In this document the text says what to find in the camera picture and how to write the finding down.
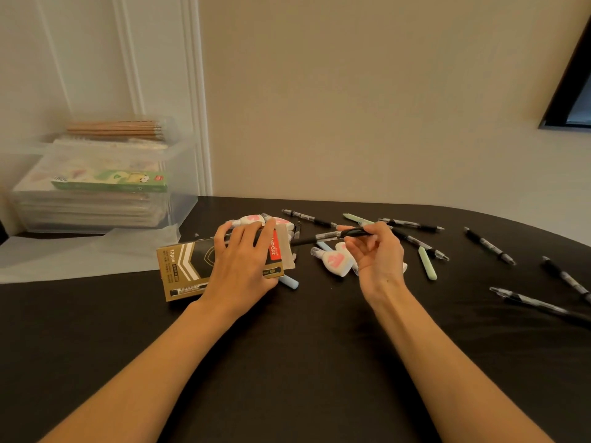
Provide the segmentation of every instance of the black pen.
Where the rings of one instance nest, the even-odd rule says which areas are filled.
[[[306,221],[310,221],[313,222],[315,224],[321,225],[323,227],[326,227],[328,229],[335,229],[337,224],[334,222],[326,222],[326,221],[322,221],[314,216],[308,216],[307,214],[302,214],[302,213],[298,213],[297,211],[293,211],[293,210],[281,210],[282,213],[288,214],[292,217],[299,217],[300,219],[304,219]]]
[[[514,303],[519,303],[521,305],[528,305],[532,306],[533,308],[542,311],[544,313],[550,313],[553,315],[558,315],[562,319],[566,321],[572,321],[579,325],[585,325],[587,327],[591,327],[591,317],[585,314],[574,313],[564,308],[560,308],[559,306],[551,305],[550,303],[546,303],[540,300],[536,300],[535,298],[526,297],[525,295],[521,295],[520,293],[513,292],[511,290],[501,289],[501,288],[489,288],[492,292],[497,294],[499,297],[506,298]]]
[[[412,236],[407,235],[406,233],[403,233],[400,230],[396,230],[396,229],[392,229],[392,233],[394,233],[394,235],[400,239],[401,241],[407,241],[410,242],[410,244],[414,244],[418,247],[423,247],[426,251],[427,254],[431,257],[431,258],[439,258],[445,261],[449,261],[449,258],[447,256],[445,256],[443,254],[443,252],[440,252],[439,250],[433,249],[432,246],[425,244],[422,241],[419,241],[417,238],[414,238]]]
[[[337,239],[343,239],[345,236],[359,237],[359,236],[370,236],[371,233],[365,231],[363,227],[356,229],[340,230],[340,231],[329,231],[328,233],[320,233],[314,235],[311,238],[292,239],[290,245],[295,247],[297,245],[305,244],[316,244],[317,242],[335,241]]]
[[[410,222],[410,221],[401,221],[400,219],[388,219],[388,218],[381,218],[378,221],[386,222],[388,225],[393,227],[410,227],[417,230],[424,230],[424,231],[441,231],[445,230],[443,227],[438,227],[436,225],[423,225],[419,224],[418,222]]]
[[[580,285],[571,275],[567,274],[564,270],[554,264],[547,256],[542,257],[542,267],[548,271],[549,274],[562,278],[569,286],[579,292],[587,302],[591,303],[591,293]]]
[[[464,231],[466,232],[466,236],[468,237],[468,239],[470,241],[475,242],[476,244],[483,245],[484,247],[486,247],[490,251],[496,253],[497,257],[499,259],[505,261],[507,264],[515,266],[516,263],[515,263],[515,261],[513,261],[513,258],[511,256],[507,255],[505,252],[503,252],[500,248],[498,248],[495,245],[492,245],[489,241],[482,238],[481,236],[478,236],[476,233],[471,231],[468,227],[464,227]]]

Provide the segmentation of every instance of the red label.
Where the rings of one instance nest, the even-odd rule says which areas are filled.
[[[344,255],[342,253],[332,254],[329,256],[329,266],[334,268],[338,268],[339,265],[343,262]]]
[[[269,245],[269,255],[273,261],[281,259],[281,251],[279,249],[279,240],[277,239],[277,230],[273,230],[273,239]]]

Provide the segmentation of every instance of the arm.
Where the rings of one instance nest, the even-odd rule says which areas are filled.
[[[277,279],[262,277],[275,221],[268,222],[254,247],[260,226],[234,229],[226,248],[230,223],[222,225],[215,237],[216,263],[202,297],[41,442],[155,442],[209,349],[277,284]]]
[[[446,442],[545,443],[530,420],[437,326],[404,284],[403,248],[384,223],[345,238],[364,297],[394,344]]]

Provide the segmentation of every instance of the hand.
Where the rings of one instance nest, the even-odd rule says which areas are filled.
[[[352,229],[339,225],[337,230]],[[344,238],[347,250],[359,265],[359,285],[372,307],[387,299],[388,292],[404,289],[403,256],[400,241],[384,222],[364,227],[372,236]]]
[[[231,222],[221,225],[213,238],[216,260],[200,301],[221,307],[236,320],[267,291],[277,286],[277,278],[262,276],[267,250],[273,239],[275,220],[267,221],[256,245],[253,245],[255,234],[262,223],[254,222],[235,228],[226,248],[224,236],[231,225]]]

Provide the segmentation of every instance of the beige wall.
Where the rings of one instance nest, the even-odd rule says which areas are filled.
[[[460,207],[591,245],[591,134],[537,130],[591,0],[199,10],[216,195]]]

